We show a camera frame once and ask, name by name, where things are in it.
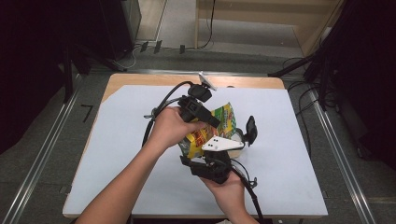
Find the chip bag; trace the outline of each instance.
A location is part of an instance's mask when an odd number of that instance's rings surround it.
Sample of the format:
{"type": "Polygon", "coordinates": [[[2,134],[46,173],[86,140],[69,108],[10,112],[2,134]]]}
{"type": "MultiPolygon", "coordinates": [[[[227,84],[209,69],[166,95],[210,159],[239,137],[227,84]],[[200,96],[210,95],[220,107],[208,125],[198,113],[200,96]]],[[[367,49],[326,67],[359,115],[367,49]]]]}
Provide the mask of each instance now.
{"type": "Polygon", "coordinates": [[[203,129],[189,133],[178,143],[183,156],[189,159],[201,157],[204,155],[202,146],[209,141],[214,135],[231,139],[236,130],[236,121],[233,114],[233,107],[230,103],[211,111],[212,116],[220,121],[218,128],[206,125],[203,129]]]}

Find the cable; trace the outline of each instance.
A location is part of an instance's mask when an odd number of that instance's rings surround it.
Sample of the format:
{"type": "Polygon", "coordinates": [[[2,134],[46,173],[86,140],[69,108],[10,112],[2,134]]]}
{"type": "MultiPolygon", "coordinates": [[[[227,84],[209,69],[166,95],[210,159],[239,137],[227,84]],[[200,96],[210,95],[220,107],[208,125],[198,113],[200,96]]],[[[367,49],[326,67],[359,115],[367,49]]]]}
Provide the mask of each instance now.
{"type": "Polygon", "coordinates": [[[311,103],[309,103],[308,105],[306,105],[303,109],[301,109],[299,112],[297,112],[295,115],[299,116],[301,113],[303,113],[303,111],[309,109],[309,107],[311,107],[312,105],[314,105],[318,100],[314,100],[311,103]]]}
{"type": "MultiPolygon", "coordinates": [[[[207,2],[207,1],[204,1],[205,8],[206,8],[206,11],[205,11],[205,14],[206,14],[206,15],[205,15],[205,21],[206,21],[207,30],[208,30],[209,32],[211,32],[211,31],[212,31],[212,26],[209,25],[208,16],[207,16],[208,10],[207,10],[207,7],[206,7],[206,2],[207,2]]],[[[215,42],[212,41],[212,46],[210,46],[210,49],[211,49],[214,45],[215,45],[215,42]]]]}
{"type": "Polygon", "coordinates": [[[122,64],[117,63],[115,60],[113,60],[113,63],[115,63],[116,65],[118,65],[118,66],[120,66],[120,67],[122,67],[122,68],[131,68],[131,67],[133,67],[133,66],[136,64],[136,57],[134,56],[134,51],[135,51],[136,49],[140,48],[140,47],[141,47],[141,46],[135,47],[135,48],[132,50],[132,56],[134,57],[134,63],[133,63],[132,65],[124,66],[124,65],[122,65],[122,64]]]}
{"type": "Polygon", "coordinates": [[[231,167],[231,170],[239,176],[239,178],[242,181],[242,184],[245,186],[245,188],[247,189],[247,192],[250,194],[251,200],[253,201],[254,207],[256,208],[257,211],[257,215],[259,216],[259,222],[261,224],[272,224],[272,219],[269,218],[264,218],[264,216],[262,215],[262,210],[260,209],[260,205],[259,205],[259,201],[257,199],[257,195],[254,193],[253,189],[251,188],[251,186],[249,185],[247,179],[240,174],[234,167],[231,167]]]}
{"type": "Polygon", "coordinates": [[[183,97],[178,97],[178,98],[176,98],[176,99],[167,101],[163,107],[167,107],[167,106],[169,106],[170,104],[172,104],[172,103],[174,103],[174,102],[176,102],[176,101],[179,101],[179,100],[181,100],[181,99],[183,99],[183,97]]]}
{"type": "Polygon", "coordinates": [[[202,45],[201,47],[198,47],[197,49],[206,48],[207,44],[209,44],[210,40],[212,39],[212,34],[213,34],[213,15],[215,14],[215,4],[216,4],[216,0],[213,0],[212,15],[210,17],[210,35],[209,35],[209,39],[206,41],[206,43],[204,45],[202,45]]]}
{"type": "Polygon", "coordinates": [[[145,136],[143,137],[143,143],[142,146],[146,144],[146,142],[148,141],[149,138],[149,133],[151,131],[152,125],[154,124],[155,118],[157,118],[157,116],[161,113],[161,111],[163,111],[164,109],[164,105],[166,103],[166,101],[168,100],[168,98],[181,86],[185,85],[185,84],[189,84],[190,86],[193,85],[192,82],[190,81],[183,81],[180,82],[179,84],[177,84],[171,91],[169,91],[169,93],[165,96],[165,98],[163,98],[163,101],[160,103],[160,105],[156,108],[154,108],[151,112],[151,120],[148,123],[148,126],[146,128],[145,131],[145,136]]]}
{"type": "Polygon", "coordinates": [[[286,64],[286,62],[291,61],[291,60],[295,60],[295,59],[301,60],[301,59],[304,59],[304,58],[303,58],[303,57],[289,58],[289,59],[283,61],[283,63],[282,63],[282,69],[285,69],[285,64],[286,64]]]}
{"type": "Polygon", "coordinates": [[[299,100],[298,100],[298,107],[299,107],[299,113],[296,114],[296,116],[300,115],[301,116],[301,121],[304,125],[305,128],[305,134],[306,134],[306,142],[308,144],[307,149],[308,149],[308,156],[309,159],[311,159],[311,154],[312,154],[312,147],[311,147],[311,137],[309,136],[309,131],[308,131],[308,127],[306,126],[305,123],[305,118],[303,115],[303,110],[301,109],[301,100],[303,99],[304,95],[306,95],[309,91],[312,91],[313,89],[316,89],[317,87],[313,87],[313,88],[309,88],[308,90],[306,90],[305,92],[303,92],[303,94],[301,94],[299,100]]]}
{"type": "Polygon", "coordinates": [[[247,181],[250,187],[254,189],[257,186],[257,178],[254,177],[254,180],[250,180],[250,176],[248,175],[248,170],[245,168],[245,166],[242,165],[242,163],[237,160],[231,159],[231,161],[238,163],[245,170],[245,173],[247,174],[247,181]]]}
{"type": "Polygon", "coordinates": [[[315,59],[315,57],[316,57],[316,53],[313,53],[305,58],[300,59],[298,62],[293,63],[280,71],[268,74],[268,77],[282,77],[283,75],[293,71],[294,69],[297,69],[306,63],[312,62],[315,59]]]}
{"type": "Polygon", "coordinates": [[[288,87],[288,92],[291,91],[293,88],[303,85],[303,84],[306,84],[306,82],[305,81],[296,81],[296,82],[291,83],[288,87]]]}

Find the table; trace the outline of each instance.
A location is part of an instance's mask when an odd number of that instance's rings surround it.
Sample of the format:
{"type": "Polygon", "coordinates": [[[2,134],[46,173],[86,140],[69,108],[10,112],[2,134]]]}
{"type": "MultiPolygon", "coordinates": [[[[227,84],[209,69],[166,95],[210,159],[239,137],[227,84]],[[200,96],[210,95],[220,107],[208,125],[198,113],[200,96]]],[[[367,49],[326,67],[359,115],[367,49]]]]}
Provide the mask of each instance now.
{"type": "MultiPolygon", "coordinates": [[[[327,27],[339,16],[343,0],[217,0],[214,20],[293,25],[304,56],[320,43],[327,27]]],[[[199,20],[210,19],[213,0],[196,0],[195,48],[199,20]]]]}
{"type": "MultiPolygon", "coordinates": [[[[225,105],[227,98],[232,96],[238,127],[244,129],[250,115],[256,119],[258,138],[251,147],[243,149],[238,160],[247,167],[251,177],[258,178],[259,185],[254,191],[264,217],[327,216],[318,181],[282,81],[274,77],[208,78],[219,89],[212,91],[213,97],[205,103],[206,108],[211,110],[225,105]],[[261,111],[245,107],[254,104],[265,107],[261,111]]],[[[184,80],[199,83],[198,75],[115,74],[110,78],[64,204],[66,217],[79,216],[131,160],[141,147],[149,122],[143,119],[143,115],[149,114],[173,86],[184,80]]],[[[183,93],[187,93],[187,87],[176,91],[174,96],[183,93]]],[[[136,203],[132,213],[134,218],[225,217],[205,185],[191,175],[190,168],[181,164],[179,155],[180,148],[175,146],[159,159],[136,203]]],[[[246,205],[250,214],[257,215],[248,193],[246,205]]]]}

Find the white tabletop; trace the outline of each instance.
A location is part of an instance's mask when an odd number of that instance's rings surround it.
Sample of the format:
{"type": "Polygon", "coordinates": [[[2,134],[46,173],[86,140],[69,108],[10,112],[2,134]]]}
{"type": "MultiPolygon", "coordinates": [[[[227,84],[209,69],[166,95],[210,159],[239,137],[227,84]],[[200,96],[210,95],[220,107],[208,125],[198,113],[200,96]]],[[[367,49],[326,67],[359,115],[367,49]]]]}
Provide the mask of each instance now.
{"type": "MultiPolygon", "coordinates": [[[[66,217],[77,217],[141,148],[150,114],[173,87],[123,86],[101,104],[90,142],[64,204],[66,217]]],[[[187,94],[176,91],[174,98],[187,94]]],[[[205,103],[209,110],[231,103],[237,127],[245,131],[253,115],[258,137],[238,160],[251,178],[265,217],[322,217],[327,209],[304,140],[285,90],[219,88],[205,103]]],[[[143,187],[134,217],[224,217],[213,195],[180,162],[178,146],[159,159],[143,187]]],[[[250,214],[257,212],[246,192],[250,214]]]]}

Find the metal rail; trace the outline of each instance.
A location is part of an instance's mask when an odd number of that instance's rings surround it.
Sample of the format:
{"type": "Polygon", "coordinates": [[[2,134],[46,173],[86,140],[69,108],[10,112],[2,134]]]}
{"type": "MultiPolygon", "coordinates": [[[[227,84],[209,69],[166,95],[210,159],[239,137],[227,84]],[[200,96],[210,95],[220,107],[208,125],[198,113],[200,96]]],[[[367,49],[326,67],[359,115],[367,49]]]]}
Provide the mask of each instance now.
{"type": "Polygon", "coordinates": [[[71,109],[76,101],[78,91],[81,87],[83,77],[80,75],[76,76],[76,90],[73,92],[70,100],[67,104],[64,104],[61,108],[61,111],[58,114],[55,122],[53,123],[49,134],[47,135],[46,140],[44,141],[42,147],[40,148],[35,161],[33,162],[32,167],[30,168],[29,173],[24,178],[23,182],[21,183],[16,197],[10,206],[6,217],[3,220],[3,224],[16,224],[18,223],[21,214],[29,201],[30,196],[35,189],[35,185],[40,177],[44,167],[50,157],[50,153],[58,139],[58,136],[64,126],[64,123],[67,120],[67,117],[70,114],[71,109]]]}
{"type": "MultiPolygon", "coordinates": [[[[316,91],[310,92],[311,99],[317,100],[318,94],[316,91]]],[[[323,130],[329,140],[330,146],[332,148],[332,153],[334,154],[335,160],[338,163],[341,174],[346,181],[346,186],[349,190],[350,196],[353,203],[356,206],[356,210],[361,218],[361,223],[363,224],[375,224],[374,215],[370,209],[370,206],[364,196],[361,185],[359,184],[358,178],[355,176],[347,156],[338,141],[337,135],[332,127],[332,123],[327,112],[323,111],[318,103],[315,103],[315,109],[318,114],[318,118],[323,126],[323,130]]]]}

